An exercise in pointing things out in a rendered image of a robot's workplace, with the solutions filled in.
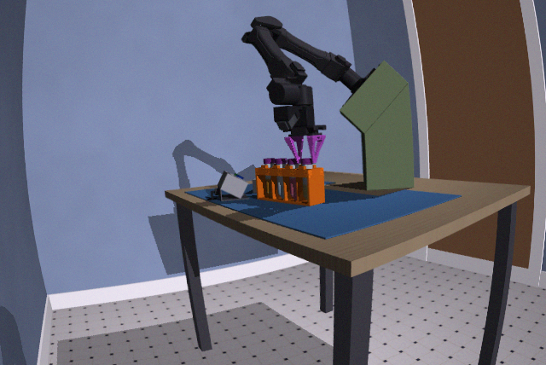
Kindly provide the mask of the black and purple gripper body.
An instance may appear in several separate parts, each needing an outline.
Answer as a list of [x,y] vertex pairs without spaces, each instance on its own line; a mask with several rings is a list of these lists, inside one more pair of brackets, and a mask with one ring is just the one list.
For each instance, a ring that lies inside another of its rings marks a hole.
[[292,129],[284,130],[283,132],[291,131],[291,135],[288,136],[319,136],[322,133],[318,133],[318,130],[326,130],[326,125],[294,126]]

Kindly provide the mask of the blue flat mat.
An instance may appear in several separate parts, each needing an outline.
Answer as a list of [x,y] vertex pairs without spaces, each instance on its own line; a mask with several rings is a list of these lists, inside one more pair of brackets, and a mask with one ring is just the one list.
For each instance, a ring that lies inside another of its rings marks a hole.
[[257,200],[253,184],[244,194],[247,200],[221,201],[211,198],[214,188],[184,192],[234,211],[294,229],[308,235],[329,239],[384,223],[453,200],[461,195],[401,190],[380,196],[324,189],[325,202],[302,206]]

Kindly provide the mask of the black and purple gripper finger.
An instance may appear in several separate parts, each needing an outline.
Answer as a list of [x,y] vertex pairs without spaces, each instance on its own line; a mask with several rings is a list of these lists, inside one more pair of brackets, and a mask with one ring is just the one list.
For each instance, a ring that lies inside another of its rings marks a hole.
[[[323,145],[323,142],[326,138],[326,135],[319,135],[319,136],[307,136],[307,141],[311,153],[311,160],[312,163],[315,164],[317,162],[318,154],[320,152],[320,149]],[[317,147],[315,152],[315,142],[317,141]],[[315,156],[316,155],[316,156]]]
[[[304,136],[291,136],[291,137],[289,136],[289,137],[284,137],[284,140],[289,146],[289,148],[291,149],[291,151],[293,152],[293,156],[296,159],[297,164],[299,164],[300,159],[302,158]],[[293,142],[297,143],[298,153],[296,151],[296,148]]]

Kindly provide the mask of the white control panel with green and blue buttons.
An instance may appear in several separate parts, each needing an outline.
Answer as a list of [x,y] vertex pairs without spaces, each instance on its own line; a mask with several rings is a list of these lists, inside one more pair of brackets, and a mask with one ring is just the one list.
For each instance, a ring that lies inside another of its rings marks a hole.
[[[221,201],[249,199],[249,197],[244,194],[248,182],[244,181],[243,178],[244,177],[236,173],[235,175],[232,175],[227,171],[224,171],[218,182],[218,188],[215,188],[215,191],[211,191],[211,198],[208,200],[217,200],[217,198],[213,199],[213,194],[218,195]],[[222,194],[221,189],[229,194]]]

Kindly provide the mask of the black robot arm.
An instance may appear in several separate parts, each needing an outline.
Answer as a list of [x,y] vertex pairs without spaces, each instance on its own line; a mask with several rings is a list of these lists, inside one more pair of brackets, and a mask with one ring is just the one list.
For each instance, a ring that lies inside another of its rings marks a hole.
[[310,107],[314,106],[312,87],[302,84],[308,75],[300,63],[292,61],[281,49],[308,61],[335,83],[340,81],[344,84],[352,93],[348,100],[375,70],[373,68],[365,78],[361,78],[350,68],[352,64],[346,58],[319,50],[296,38],[272,16],[255,17],[250,26],[252,31],[245,32],[241,41],[252,44],[268,67],[272,78],[266,87],[270,101],[275,105],[292,105],[273,107],[274,121],[280,130],[315,125],[314,110]]

